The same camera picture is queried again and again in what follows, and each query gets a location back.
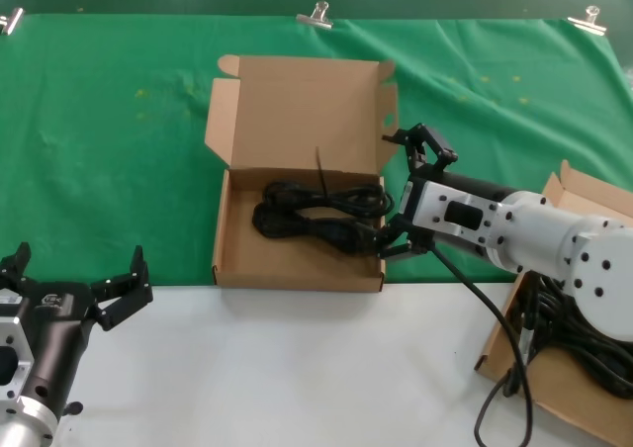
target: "black cable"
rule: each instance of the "black cable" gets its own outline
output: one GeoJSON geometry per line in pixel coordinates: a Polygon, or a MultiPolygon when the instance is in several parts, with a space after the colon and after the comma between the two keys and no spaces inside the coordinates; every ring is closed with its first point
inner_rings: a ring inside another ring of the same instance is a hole
{"type": "Polygon", "coordinates": [[[253,225],[261,234],[273,239],[311,235],[346,254],[376,254],[376,230],[353,218],[310,219],[260,203],[253,212],[253,225]]]}
{"type": "Polygon", "coordinates": [[[276,181],[264,189],[264,203],[278,210],[297,211],[306,208],[335,208],[355,218],[372,219],[386,215],[394,208],[394,199],[376,184],[360,185],[343,192],[314,190],[297,182],[276,181]]]}
{"type": "Polygon", "coordinates": [[[255,207],[253,225],[266,237],[299,235],[318,237],[346,254],[376,254],[377,230],[369,220],[386,215],[394,200],[382,186],[361,185],[342,192],[314,190],[296,182],[276,181],[263,192],[255,207]],[[334,208],[353,218],[308,218],[299,213],[308,208],[334,208]]]}
{"type": "MultiPolygon", "coordinates": [[[[430,246],[430,250],[435,257],[437,257],[442,264],[446,266],[446,268],[453,273],[453,275],[464,284],[477,298],[484,303],[486,307],[495,315],[498,322],[501,324],[501,328],[505,331],[507,335],[507,339],[510,343],[510,347],[512,348],[512,353],[514,354],[515,367],[518,372],[518,376],[521,382],[521,386],[523,387],[523,394],[525,395],[525,435],[523,436],[523,441],[519,444],[520,447],[525,447],[529,444],[530,439],[532,437],[532,424],[533,424],[533,413],[532,413],[532,394],[530,393],[529,383],[527,381],[527,371],[523,361],[521,359],[521,352],[518,347],[518,343],[516,342],[514,331],[510,323],[505,319],[501,311],[497,308],[493,302],[486,297],[486,295],[475,285],[473,284],[451,261],[449,261],[444,254],[442,254],[435,245],[430,246]]],[[[480,435],[480,428],[482,422],[484,420],[484,416],[486,415],[486,410],[490,405],[493,397],[498,392],[498,390],[505,384],[505,382],[509,378],[509,372],[505,375],[500,381],[497,382],[491,393],[486,398],[482,409],[477,417],[477,422],[475,423],[475,440],[477,440],[477,445],[480,447],[486,447],[486,444],[482,440],[480,435]]]]}
{"type": "Polygon", "coordinates": [[[633,399],[633,344],[598,332],[585,320],[574,298],[549,277],[540,278],[538,311],[531,359],[547,346],[556,346],[569,352],[605,390],[633,399]]]}

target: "green cloth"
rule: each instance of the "green cloth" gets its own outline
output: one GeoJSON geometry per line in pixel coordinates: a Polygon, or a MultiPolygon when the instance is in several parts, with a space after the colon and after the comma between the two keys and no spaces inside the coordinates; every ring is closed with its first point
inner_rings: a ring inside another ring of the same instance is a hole
{"type": "MultiPolygon", "coordinates": [[[[223,163],[205,147],[225,53],[396,62],[400,122],[439,129],[451,170],[539,191],[563,158],[633,189],[633,100],[609,43],[564,21],[28,16],[0,38],[0,255],[95,280],[142,244],[154,284],[211,283],[223,163]]],[[[400,197],[404,155],[385,170],[400,197]]],[[[447,251],[478,281],[497,269],[447,251]]],[[[432,256],[388,281],[447,281],[432,256]]]]}

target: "metal clip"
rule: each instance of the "metal clip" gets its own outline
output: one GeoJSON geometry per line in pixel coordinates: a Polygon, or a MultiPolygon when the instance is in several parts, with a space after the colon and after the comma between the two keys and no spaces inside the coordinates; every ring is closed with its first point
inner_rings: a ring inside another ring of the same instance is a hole
{"type": "Polygon", "coordinates": [[[567,20],[572,22],[575,27],[578,27],[581,30],[602,37],[606,33],[606,27],[601,27],[600,25],[595,24],[595,19],[597,19],[597,16],[600,13],[600,8],[595,5],[589,5],[586,8],[586,11],[587,17],[584,20],[575,19],[573,17],[568,17],[567,20]]]}
{"type": "Polygon", "coordinates": [[[327,12],[328,8],[329,4],[327,2],[325,2],[324,0],[318,1],[316,2],[315,9],[313,10],[312,15],[308,17],[307,15],[299,14],[297,16],[297,21],[329,30],[332,28],[333,23],[325,16],[325,12],[327,12]]]}
{"type": "Polygon", "coordinates": [[[11,16],[9,16],[8,18],[0,16],[0,27],[2,28],[2,32],[0,32],[0,35],[13,34],[13,31],[15,30],[18,22],[20,22],[20,19],[22,19],[23,16],[24,9],[22,7],[13,9],[11,16]]]}

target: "open cardboard box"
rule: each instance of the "open cardboard box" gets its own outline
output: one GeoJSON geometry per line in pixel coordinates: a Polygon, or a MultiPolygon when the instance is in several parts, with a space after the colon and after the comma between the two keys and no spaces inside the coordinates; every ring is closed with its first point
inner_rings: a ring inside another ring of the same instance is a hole
{"type": "MultiPolygon", "coordinates": [[[[633,194],[574,170],[567,161],[561,166],[560,179],[551,175],[543,195],[558,208],[580,215],[616,218],[633,226],[633,194]]],[[[503,313],[508,313],[522,281],[519,276],[503,313]]],[[[497,381],[513,361],[505,333],[497,324],[476,370],[497,381]]],[[[633,401],[604,391],[571,355],[558,348],[546,348],[530,363],[527,375],[538,405],[606,442],[633,446],[633,401]]]]}
{"type": "MultiPolygon", "coordinates": [[[[345,255],[313,237],[267,239],[252,225],[262,190],[274,180],[328,190],[379,183],[397,147],[391,62],[225,55],[231,76],[214,80],[205,143],[228,164],[213,273],[222,287],[379,292],[385,263],[345,255]]],[[[343,214],[314,209],[311,217],[343,214]]]]}

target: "white table surface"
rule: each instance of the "white table surface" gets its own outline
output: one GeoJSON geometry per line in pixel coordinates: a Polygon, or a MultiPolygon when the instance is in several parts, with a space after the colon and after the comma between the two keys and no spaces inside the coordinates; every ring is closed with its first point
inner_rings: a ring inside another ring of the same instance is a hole
{"type": "MultiPolygon", "coordinates": [[[[498,306],[508,284],[483,284],[498,306]]],[[[382,294],[156,288],[97,326],[62,419],[64,447],[475,446],[493,386],[473,371],[494,317],[458,284],[382,294]]],[[[498,398],[483,435],[517,445],[523,400],[498,398]]],[[[537,408],[533,446],[603,446],[537,408]]]]}

